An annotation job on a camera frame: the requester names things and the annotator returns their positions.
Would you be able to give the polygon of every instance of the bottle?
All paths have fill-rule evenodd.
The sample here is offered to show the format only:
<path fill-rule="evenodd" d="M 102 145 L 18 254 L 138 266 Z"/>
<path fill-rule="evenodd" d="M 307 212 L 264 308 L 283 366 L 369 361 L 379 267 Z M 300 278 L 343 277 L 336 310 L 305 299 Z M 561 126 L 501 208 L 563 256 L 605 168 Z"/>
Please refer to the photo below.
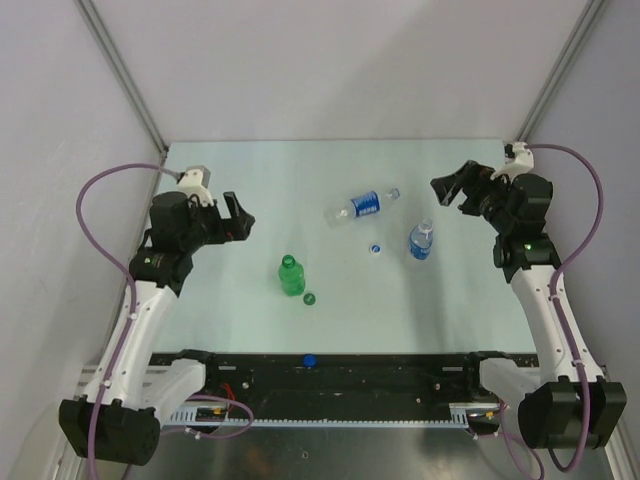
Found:
<path fill-rule="evenodd" d="M 282 263 L 278 269 L 278 277 L 284 293 L 290 297 L 302 295 L 304 292 L 304 268 L 293 255 L 285 255 L 282 257 Z"/>
<path fill-rule="evenodd" d="M 409 234 L 409 262 L 411 265 L 424 265 L 431 254 L 433 245 L 433 220 L 427 218 L 416 225 Z"/>
<path fill-rule="evenodd" d="M 363 217 L 380 210 L 386 210 L 394 200 L 400 198 L 400 190 L 392 188 L 387 193 L 371 191 L 352 198 L 349 203 L 341 208 L 334 208 L 327 213 L 327 219 L 331 224 L 346 223 L 348 220 Z"/>

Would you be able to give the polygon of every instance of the wall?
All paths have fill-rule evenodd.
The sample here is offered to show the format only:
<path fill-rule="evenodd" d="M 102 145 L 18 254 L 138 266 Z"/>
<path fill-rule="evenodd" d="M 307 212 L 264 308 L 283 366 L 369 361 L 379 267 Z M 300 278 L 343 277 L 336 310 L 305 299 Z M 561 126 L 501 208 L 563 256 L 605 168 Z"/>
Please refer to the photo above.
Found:
<path fill-rule="evenodd" d="M 73 394 L 81 366 L 104 342 L 123 286 L 76 224 L 77 192 L 107 167 L 159 158 L 71 0 L 7 0 L 2 12 L 4 479 L 47 406 Z M 131 253 L 152 180 L 124 174 L 88 198 L 90 227 L 119 258 Z"/>
<path fill-rule="evenodd" d="M 512 138 L 587 0 L 96 0 L 167 141 Z"/>
<path fill-rule="evenodd" d="M 567 274 L 572 306 L 596 359 L 629 396 L 625 415 L 640 449 L 640 4 L 611 2 L 593 37 L 534 134 L 590 159 L 604 184 L 604 216 L 593 243 Z M 550 232 L 563 257 L 591 226 L 596 194 L 586 170 L 564 154 L 537 155 L 536 170 L 555 183 Z"/>

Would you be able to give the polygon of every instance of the blue cap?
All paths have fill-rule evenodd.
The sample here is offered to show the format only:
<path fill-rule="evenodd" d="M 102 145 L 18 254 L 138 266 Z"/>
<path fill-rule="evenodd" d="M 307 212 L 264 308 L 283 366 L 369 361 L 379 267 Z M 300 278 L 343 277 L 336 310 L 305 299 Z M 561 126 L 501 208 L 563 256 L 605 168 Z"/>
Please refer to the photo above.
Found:
<path fill-rule="evenodd" d="M 311 367 L 315 367 L 318 363 L 318 360 L 316 359 L 315 355 L 311 355 L 310 353 L 307 353 L 304 357 L 302 357 L 302 364 L 305 367 L 311 368 Z"/>

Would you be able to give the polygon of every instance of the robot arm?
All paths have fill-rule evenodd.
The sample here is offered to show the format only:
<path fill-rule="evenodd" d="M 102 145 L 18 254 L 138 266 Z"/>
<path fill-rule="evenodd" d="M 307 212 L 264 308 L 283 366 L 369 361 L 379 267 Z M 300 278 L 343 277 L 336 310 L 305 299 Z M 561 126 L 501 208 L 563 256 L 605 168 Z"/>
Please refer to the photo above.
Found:
<path fill-rule="evenodd" d="M 135 313 L 130 315 L 127 291 L 109 344 L 84 394 L 60 405 L 60 426 L 79 456 L 87 456 L 89 420 L 103 385 L 105 393 L 96 406 L 100 409 L 96 458 L 144 465 L 167 418 L 205 383 L 205 366 L 195 359 L 175 361 L 151 385 L 143 385 L 143 378 L 159 330 L 193 268 L 192 255 L 205 245 L 246 240 L 255 223 L 233 192 L 224 193 L 231 217 L 221 218 L 207 189 L 209 176 L 204 167 L 189 168 L 180 177 L 177 191 L 152 201 L 151 228 L 129 264 L 137 293 Z M 104 372 L 113 361 L 112 375 L 105 381 Z"/>
<path fill-rule="evenodd" d="M 589 382 L 591 420 L 587 446 L 603 447 L 622 415 L 626 396 L 620 383 L 607 382 L 580 335 L 562 276 L 552 295 L 552 276 L 560 267 L 555 246 L 545 232 L 545 216 L 553 186 L 533 168 L 526 144 L 505 148 L 507 164 L 493 168 L 468 161 L 452 175 L 436 178 L 431 186 L 441 205 L 449 206 L 462 191 L 463 214 L 482 216 L 498 232 L 494 264 L 504 272 L 518 297 L 533 336 L 540 377 L 519 369 L 507 355 L 474 354 L 479 386 L 518 410 L 518 423 L 530 448 L 575 448 L 582 427 L 582 389 L 569 342 L 552 302 L 562 310 L 580 351 Z"/>

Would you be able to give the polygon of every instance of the blue bottle label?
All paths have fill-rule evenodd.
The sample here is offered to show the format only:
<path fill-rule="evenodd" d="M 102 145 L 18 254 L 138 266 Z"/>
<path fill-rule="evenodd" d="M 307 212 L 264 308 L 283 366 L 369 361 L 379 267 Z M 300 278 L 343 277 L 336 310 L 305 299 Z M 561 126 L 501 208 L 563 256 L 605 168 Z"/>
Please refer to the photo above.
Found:
<path fill-rule="evenodd" d="M 429 245 L 426 247 L 421 247 L 420 245 L 416 245 L 414 242 L 409 239 L 409 252 L 418 260 L 426 260 L 429 254 L 431 253 L 431 245 L 433 244 L 433 240 L 429 242 Z"/>
<path fill-rule="evenodd" d="M 351 203 L 356 207 L 356 217 L 362 217 L 380 211 L 380 200 L 376 192 L 369 192 L 352 198 Z"/>

